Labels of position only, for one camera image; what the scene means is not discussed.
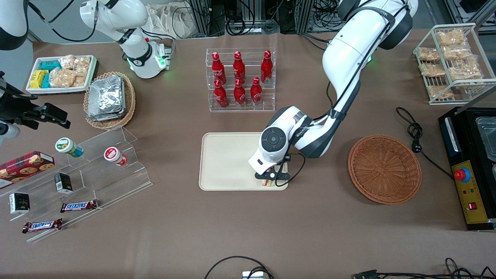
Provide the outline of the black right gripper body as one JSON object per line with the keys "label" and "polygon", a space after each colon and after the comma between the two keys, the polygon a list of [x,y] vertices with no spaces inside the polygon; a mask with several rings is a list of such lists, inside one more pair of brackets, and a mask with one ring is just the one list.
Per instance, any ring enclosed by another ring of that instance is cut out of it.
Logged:
{"label": "black right gripper body", "polygon": [[10,124],[27,126],[30,129],[38,129],[39,123],[31,120],[26,114],[34,112],[37,105],[32,101],[38,99],[36,95],[24,94],[16,87],[7,83],[4,79],[5,73],[0,73],[0,118]]}

